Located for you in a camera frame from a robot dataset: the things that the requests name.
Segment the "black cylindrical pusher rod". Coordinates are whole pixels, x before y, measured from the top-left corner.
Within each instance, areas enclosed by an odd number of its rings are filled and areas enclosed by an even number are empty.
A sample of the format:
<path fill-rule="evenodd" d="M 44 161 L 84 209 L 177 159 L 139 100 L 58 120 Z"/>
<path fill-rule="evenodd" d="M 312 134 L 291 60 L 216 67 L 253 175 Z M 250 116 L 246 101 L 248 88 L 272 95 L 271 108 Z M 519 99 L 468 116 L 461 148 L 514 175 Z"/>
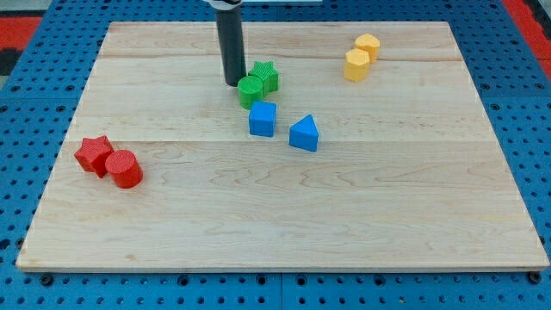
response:
<path fill-rule="evenodd" d="M 237 86 L 246 75 L 241 3 L 215 3 L 214 10 L 225 80 Z"/>

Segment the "silver rod mount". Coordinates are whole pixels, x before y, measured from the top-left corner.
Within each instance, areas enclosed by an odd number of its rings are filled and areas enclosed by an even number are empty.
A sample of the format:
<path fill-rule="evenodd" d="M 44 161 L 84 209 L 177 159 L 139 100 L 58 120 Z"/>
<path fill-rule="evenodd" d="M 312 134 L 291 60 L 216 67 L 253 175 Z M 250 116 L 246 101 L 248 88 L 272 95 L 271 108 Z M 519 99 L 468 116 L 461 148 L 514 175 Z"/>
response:
<path fill-rule="evenodd" d="M 242 0 L 204 0 L 211 6 L 237 6 L 242 3 Z"/>

